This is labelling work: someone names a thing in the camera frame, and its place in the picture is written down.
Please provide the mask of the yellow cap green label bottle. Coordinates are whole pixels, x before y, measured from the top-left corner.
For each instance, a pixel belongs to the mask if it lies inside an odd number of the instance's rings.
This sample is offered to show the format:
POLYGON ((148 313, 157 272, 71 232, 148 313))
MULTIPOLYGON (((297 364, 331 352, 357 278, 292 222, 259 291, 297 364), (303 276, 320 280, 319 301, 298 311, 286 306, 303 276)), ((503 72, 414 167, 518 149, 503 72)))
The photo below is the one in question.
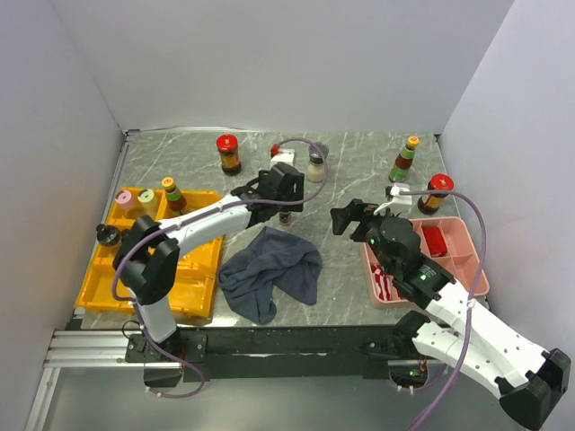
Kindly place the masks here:
POLYGON ((188 212, 186 198, 182 195, 173 177, 164 177, 161 181, 167 206, 175 216, 183 216, 188 212))

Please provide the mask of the green lid cream bottle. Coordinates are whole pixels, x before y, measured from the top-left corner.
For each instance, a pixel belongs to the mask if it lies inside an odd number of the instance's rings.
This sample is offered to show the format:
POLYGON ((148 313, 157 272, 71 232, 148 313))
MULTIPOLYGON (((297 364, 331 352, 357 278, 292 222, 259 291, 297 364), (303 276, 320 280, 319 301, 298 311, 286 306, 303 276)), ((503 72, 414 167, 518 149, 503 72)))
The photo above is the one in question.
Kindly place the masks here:
POLYGON ((158 208, 158 198, 152 189, 142 189, 137 194, 137 201, 147 216, 155 218, 158 208))

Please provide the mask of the round black cap dark bottle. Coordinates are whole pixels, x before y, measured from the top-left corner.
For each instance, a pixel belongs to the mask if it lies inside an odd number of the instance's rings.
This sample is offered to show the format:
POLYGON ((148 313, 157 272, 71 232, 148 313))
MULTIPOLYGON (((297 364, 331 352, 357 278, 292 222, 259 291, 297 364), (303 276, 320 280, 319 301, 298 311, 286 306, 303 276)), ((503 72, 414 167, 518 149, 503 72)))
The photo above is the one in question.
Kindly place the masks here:
POLYGON ((122 241, 122 233, 111 224, 98 224, 95 228, 96 240, 104 248, 118 247, 122 241))

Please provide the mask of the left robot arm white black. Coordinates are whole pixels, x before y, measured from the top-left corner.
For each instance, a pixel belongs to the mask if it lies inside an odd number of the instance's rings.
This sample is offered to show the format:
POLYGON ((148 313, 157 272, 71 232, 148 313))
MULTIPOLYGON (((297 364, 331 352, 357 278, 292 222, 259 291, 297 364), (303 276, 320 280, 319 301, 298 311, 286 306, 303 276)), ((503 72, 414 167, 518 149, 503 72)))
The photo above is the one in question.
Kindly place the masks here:
POLYGON ((158 360, 181 355, 182 342, 168 295, 178 262, 217 237, 269 221, 277 213, 303 210, 305 175, 279 162, 213 204, 155 221, 139 217, 123 234, 113 268, 111 292, 130 302, 158 360))

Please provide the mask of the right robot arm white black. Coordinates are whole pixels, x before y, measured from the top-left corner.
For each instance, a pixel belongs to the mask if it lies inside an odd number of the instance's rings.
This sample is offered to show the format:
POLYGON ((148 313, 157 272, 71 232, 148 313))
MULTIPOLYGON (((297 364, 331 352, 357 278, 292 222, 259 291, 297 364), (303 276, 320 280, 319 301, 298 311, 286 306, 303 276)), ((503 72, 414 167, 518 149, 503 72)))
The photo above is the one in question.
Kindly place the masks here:
POLYGON ((468 297, 463 284, 421 250, 412 222, 360 199, 330 211, 341 235, 373 252, 394 287, 418 306, 397 324, 395 351, 436 358, 487 389, 505 413, 528 430, 539 430, 568 389, 571 359, 521 336, 468 297))

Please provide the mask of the small spice jar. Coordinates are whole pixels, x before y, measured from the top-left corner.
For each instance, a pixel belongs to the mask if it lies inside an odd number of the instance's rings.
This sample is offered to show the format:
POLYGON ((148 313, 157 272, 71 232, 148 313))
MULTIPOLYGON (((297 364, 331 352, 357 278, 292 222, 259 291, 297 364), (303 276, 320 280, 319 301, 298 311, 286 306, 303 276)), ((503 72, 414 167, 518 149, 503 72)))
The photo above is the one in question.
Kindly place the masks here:
POLYGON ((283 226, 289 226, 292 221, 292 213, 290 211, 280 211, 278 213, 279 223, 283 226))

